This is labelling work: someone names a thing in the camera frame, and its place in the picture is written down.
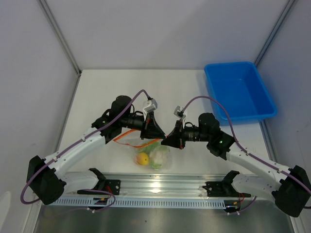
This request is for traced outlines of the green grape bunch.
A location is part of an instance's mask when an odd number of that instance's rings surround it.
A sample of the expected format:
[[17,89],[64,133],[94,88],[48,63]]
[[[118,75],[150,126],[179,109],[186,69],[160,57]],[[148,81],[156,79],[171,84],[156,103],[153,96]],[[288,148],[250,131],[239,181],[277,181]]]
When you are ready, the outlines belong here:
[[154,150],[158,146],[160,146],[160,142],[154,142],[154,143],[151,143],[149,145],[143,144],[141,148],[137,149],[137,152],[138,153],[144,152],[146,154],[149,154],[152,150]]

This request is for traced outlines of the clear zip bag orange zipper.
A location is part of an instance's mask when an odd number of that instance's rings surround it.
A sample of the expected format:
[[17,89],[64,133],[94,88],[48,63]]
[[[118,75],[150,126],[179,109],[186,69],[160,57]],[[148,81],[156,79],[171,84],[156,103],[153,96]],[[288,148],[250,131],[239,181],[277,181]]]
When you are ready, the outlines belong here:
[[154,170],[170,169],[173,165],[170,148],[161,139],[142,139],[140,131],[128,130],[115,137],[113,142],[123,147],[138,167]]

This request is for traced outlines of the orange yellow mango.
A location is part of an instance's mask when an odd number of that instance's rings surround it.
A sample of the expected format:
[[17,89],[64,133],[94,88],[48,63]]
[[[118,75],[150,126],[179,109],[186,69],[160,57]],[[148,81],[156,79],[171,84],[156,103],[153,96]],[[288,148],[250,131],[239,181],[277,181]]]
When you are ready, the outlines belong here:
[[140,152],[136,155],[136,163],[141,166],[149,165],[149,156],[144,152]]

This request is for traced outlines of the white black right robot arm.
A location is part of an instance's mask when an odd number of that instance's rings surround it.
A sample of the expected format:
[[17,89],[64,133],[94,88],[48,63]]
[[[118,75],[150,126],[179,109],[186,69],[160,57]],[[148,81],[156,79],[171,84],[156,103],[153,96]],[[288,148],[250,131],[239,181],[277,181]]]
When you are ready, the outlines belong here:
[[188,141],[207,142],[212,155],[254,173],[246,176],[232,170],[220,182],[206,182],[203,188],[209,197],[260,197],[274,202],[292,217],[300,215],[311,197],[311,183],[303,168],[290,168],[243,148],[233,136],[221,130],[212,113],[201,114],[198,126],[184,126],[178,120],[161,144],[182,150]]

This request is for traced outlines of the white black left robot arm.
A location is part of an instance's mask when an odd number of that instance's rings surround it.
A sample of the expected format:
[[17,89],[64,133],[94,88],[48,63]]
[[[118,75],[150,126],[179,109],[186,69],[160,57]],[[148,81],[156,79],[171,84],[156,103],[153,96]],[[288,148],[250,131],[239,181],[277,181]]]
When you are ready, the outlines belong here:
[[77,162],[97,147],[106,145],[122,133],[124,128],[140,131],[141,139],[164,139],[165,134],[155,120],[157,102],[148,98],[141,112],[131,110],[133,99],[118,96],[101,117],[72,145],[45,158],[29,161],[27,185],[45,205],[58,200],[63,194],[100,194],[107,192],[106,177],[96,168],[85,172],[68,173]]

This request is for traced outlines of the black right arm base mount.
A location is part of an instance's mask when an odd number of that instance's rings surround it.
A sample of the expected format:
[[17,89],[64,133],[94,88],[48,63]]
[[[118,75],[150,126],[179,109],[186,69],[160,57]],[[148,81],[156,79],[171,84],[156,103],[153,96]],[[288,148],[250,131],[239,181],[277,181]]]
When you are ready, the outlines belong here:
[[208,197],[250,198],[250,194],[239,193],[232,186],[233,179],[239,174],[238,171],[232,170],[221,181],[205,182],[205,185],[203,185],[202,188],[206,190]]

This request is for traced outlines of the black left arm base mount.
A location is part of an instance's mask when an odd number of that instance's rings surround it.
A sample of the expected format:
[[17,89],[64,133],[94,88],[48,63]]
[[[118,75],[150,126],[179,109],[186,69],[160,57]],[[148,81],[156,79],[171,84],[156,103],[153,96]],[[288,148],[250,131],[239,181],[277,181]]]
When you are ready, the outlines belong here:
[[103,175],[98,169],[96,168],[90,168],[89,171],[91,171],[97,178],[98,182],[96,183],[95,187],[92,188],[91,191],[78,190],[77,193],[80,195],[96,195],[96,194],[102,194],[98,191],[105,191],[109,192],[114,195],[119,195],[120,193],[120,187],[121,187],[121,181],[120,180],[110,180],[107,179],[105,175]]

